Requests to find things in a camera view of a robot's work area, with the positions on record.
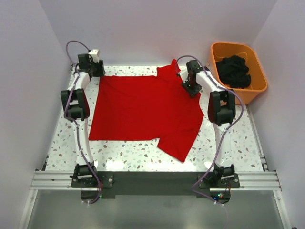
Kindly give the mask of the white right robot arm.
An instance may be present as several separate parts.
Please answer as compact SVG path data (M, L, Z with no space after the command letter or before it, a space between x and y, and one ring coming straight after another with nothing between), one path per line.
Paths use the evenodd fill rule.
M196 60L187 62L186 70L180 71L178 75L186 77L182 86L191 97L195 97L201 90L209 94L207 114L213 124L217 149L212 168L200 180L209 187L224 187L235 176L229 133L236 115L235 95L221 86L208 68L201 67Z

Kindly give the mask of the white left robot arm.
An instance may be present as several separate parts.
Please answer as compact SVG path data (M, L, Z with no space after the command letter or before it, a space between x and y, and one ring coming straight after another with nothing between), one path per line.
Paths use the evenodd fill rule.
M90 106L85 94L85 89L93 77L104 76L103 62L94 51L78 55L79 62L74 65L74 79L66 90L61 91L63 116L71 123L76 144L76 165L71 179L81 187L101 186L90 150Z

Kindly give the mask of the red t-shirt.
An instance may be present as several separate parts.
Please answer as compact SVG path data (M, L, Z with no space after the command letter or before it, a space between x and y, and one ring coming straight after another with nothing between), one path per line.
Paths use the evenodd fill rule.
M184 162L200 130L200 96L190 97L176 75L177 61L152 76L100 79L91 141L159 139L158 148Z

